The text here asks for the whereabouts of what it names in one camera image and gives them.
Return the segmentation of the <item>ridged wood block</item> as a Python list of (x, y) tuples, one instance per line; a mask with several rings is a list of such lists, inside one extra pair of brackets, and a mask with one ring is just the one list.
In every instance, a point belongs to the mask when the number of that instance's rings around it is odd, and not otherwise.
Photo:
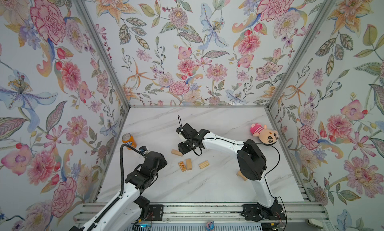
[(200, 167), (200, 169), (204, 169), (209, 165), (210, 165), (209, 161), (204, 161), (204, 162), (199, 164), (199, 167)]

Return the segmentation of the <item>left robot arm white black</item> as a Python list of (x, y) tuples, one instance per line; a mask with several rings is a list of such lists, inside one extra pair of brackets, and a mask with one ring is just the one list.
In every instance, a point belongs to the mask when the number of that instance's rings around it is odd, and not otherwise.
[(167, 165), (164, 155), (146, 152), (144, 163), (123, 179), (121, 190), (93, 218), (71, 231), (124, 231), (150, 215), (150, 201), (142, 196), (158, 177), (158, 171)]

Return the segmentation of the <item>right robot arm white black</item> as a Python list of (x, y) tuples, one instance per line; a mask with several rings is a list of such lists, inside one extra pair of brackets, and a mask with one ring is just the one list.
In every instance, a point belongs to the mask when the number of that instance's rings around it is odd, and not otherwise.
[(211, 149), (230, 155), (236, 155), (241, 174), (251, 181), (257, 194), (257, 203), (243, 205), (243, 214), (247, 219), (276, 220), (285, 218), (283, 206), (274, 197), (266, 181), (267, 159), (258, 144), (248, 139), (235, 141), (218, 136), (208, 130), (197, 131), (189, 124), (176, 129), (182, 142), (178, 149), (186, 154), (196, 149)]

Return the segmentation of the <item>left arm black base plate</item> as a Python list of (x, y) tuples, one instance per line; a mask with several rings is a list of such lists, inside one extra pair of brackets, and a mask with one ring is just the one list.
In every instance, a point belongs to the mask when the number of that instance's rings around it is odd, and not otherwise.
[(164, 205), (147, 205), (141, 207), (140, 216), (135, 221), (162, 221), (164, 215)]

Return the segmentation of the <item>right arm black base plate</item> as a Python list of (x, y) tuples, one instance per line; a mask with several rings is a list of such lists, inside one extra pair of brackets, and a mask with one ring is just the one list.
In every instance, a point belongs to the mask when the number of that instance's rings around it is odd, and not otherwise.
[(246, 221), (285, 221), (286, 214), (282, 205), (273, 204), (270, 208), (266, 208), (260, 204), (248, 204), (242, 205), (243, 211), (241, 216), (243, 216)]

